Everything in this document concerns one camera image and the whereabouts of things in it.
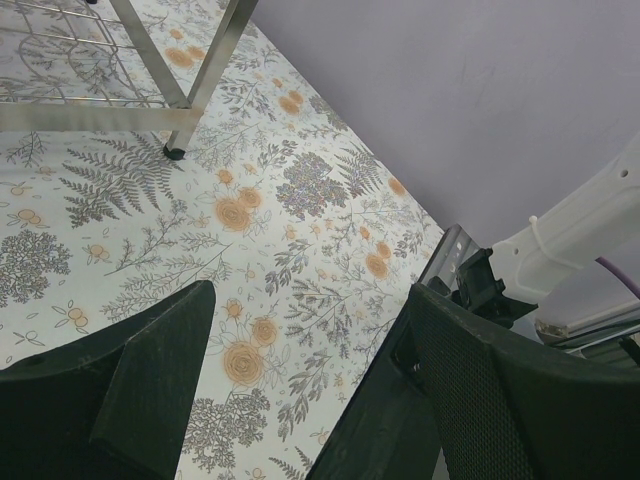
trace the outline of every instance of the rack foot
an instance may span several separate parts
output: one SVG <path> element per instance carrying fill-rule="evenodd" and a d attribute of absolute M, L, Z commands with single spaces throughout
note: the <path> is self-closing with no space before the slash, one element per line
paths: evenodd
<path fill-rule="evenodd" d="M 179 148 L 174 148 L 173 150 L 169 150 L 165 145 L 162 148 L 162 153 L 164 153 L 164 156 L 167 157 L 169 160 L 182 160 L 184 158 L 185 152 L 184 150 L 181 150 Z"/>

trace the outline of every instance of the orange rose print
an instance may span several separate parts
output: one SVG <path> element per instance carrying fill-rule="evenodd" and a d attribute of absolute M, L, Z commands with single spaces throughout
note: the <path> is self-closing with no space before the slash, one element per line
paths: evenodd
<path fill-rule="evenodd" d="M 277 329 L 273 321 L 269 317 L 256 318 L 256 323 L 253 325 L 253 338 L 264 346 L 271 345 L 276 341 Z"/>
<path fill-rule="evenodd" d="M 233 182 L 233 175 L 229 170 L 220 170 L 217 173 L 218 178 L 220 179 L 220 183 L 224 183 L 225 185 L 231 185 Z"/>
<path fill-rule="evenodd" d="M 249 175 L 255 175 L 256 173 L 258 173 L 258 171 L 256 170 L 256 167 L 254 167 L 250 163 L 245 163 L 243 167 Z"/>
<path fill-rule="evenodd" d="M 382 258 L 384 259 L 391 258 L 391 249 L 389 248 L 389 245 L 387 245 L 386 243 L 378 242 L 376 249 L 378 250 L 378 255 L 380 255 Z"/>
<path fill-rule="evenodd" d="M 165 55 L 169 59 L 171 63 L 173 63 L 176 67 L 180 68 L 191 68 L 193 67 L 193 60 L 191 57 L 187 55 L 185 52 L 180 50 L 179 48 L 167 48 L 164 51 Z"/>
<path fill-rule="evenodd" d="M 247 208 L 258 208 L 262 203 L 262 198 L 255 188 L 243 188 L 240 190 L 238 202 Z"/>
<path fill-rule="evenodd" d="M 400 180 L 398 180 L 395 177 L 392 177 L 392 178 L 389 179 L 389 186 L 391 187 L 391 190 L 393 190 L 393 193 L 395 193 L 396 195 L 400 195 L 401 197 L 405 193 L 407 193 L 407 190 L 400 183 Z"/>
<path fill-rule="evenodd" d="M 367 255 L 366 264 L 367 268 L 371 273 L 373 273 L 374 277 L 380 280 L 387 278 L 389 269 L 387 268 L 387 264 L 384 263 L 384 260 L 381 257 L 370 253 L 369 255 Z"/>
<path fill-rule="evenodd" d="M 235 298 L 230 299 L 227 302 L 227 305 L 223 308 L 227 310 L 229 317 L 233 318 L 234 320 L 238 320 L 238 318 L 240 318 L 240 315 L 242 314 L 242 304 Z"/>
<path fill-rule="evenodd" d="M 295 90 L 291 90 L 289 92 L 289 98 L 293 100 L 295 103 L 297 103 L 298 105 L 302 105 L 302 102 L 304 102 L 304 97 L 300 95 L 298 92 L 296 92 Z"/>
<path fill-rule="evenodd" d="M 193 47 L 193 46 L 187 47 L 187 53 L 191 58 L 195 58 L 196 60 L 202 60 L 206 56 L 206 53 L 204 50 L 202 50 L 199 47 Z"/>
<path fill-rule="evenodd" d="M 289 115 L 297 115 L 300 113 L 300 107 L 298 107 L 298 104 L 289 97 L 280 97 L 278 103 L 280 103 L 282 109 Z"/>
<path fill-rule="evenodd" d="M 235 232 L 243 232 L 251 224 L 251 217 L 244 206 L 231 198 L 223 198 L 216 203 L 216 215 L 225 227 Z"/>
<path fill-rule="evenodd" d="M 232 344 L 224 354 L 224 371 L 235 383 L 250 387 L 255 385 L 264 370 L 258 350 L 246 342 Z"/>

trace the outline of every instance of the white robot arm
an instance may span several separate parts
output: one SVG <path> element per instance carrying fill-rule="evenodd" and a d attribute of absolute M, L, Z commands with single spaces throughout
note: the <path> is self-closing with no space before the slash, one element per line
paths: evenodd
<path fill-rule="evenodd" d="M 502 294 L 538 304 L 566 277 L 640 233 L 640 133 L 600 173 L 489 257 Z"/>

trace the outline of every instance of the metal wire rack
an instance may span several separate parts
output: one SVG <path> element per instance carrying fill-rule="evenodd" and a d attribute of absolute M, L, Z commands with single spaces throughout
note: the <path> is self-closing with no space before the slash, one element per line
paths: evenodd
<path fill-rule="evenodd" d="M 0 0 L 0 32 L 17 35 L 15 51 L 26 66 L 21 76 L 0 70 L 0 131 L 173 130 L 164 153 L 182 159 L 257 0 L 229 2 L 187 96 L 129 0 L 109 0 L 117 20 L 102 18 L 84 0 L 62 1 Z M 91 38 L 79 21 L 95 25 Z M 64 62 L 69 76 L 49 73 L 54 60 L 43 51 Z M 0 64 L 2 52 L 0 46 Z M 123 55 L 144 65 L 148 78 L 134 81 Z"/>

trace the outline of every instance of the floral patterned floor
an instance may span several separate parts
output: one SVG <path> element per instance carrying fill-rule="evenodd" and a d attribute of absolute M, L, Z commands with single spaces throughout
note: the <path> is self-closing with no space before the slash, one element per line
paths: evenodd
<path fill-rule="evenodd" d="M 224 0 L 133 3 L 187 89 Z M 7 84 L 126 94 L 108 53 L 3 35 L 0 97 Z M 144 85 L 139 60 L 125 64 Z M 166 138 L 0 134 L 0 362 L 210 279 L 214 326 L 178 478 L 301 479 L 442 232 L 253 25 L 185 161 L 162 156 Z"/>

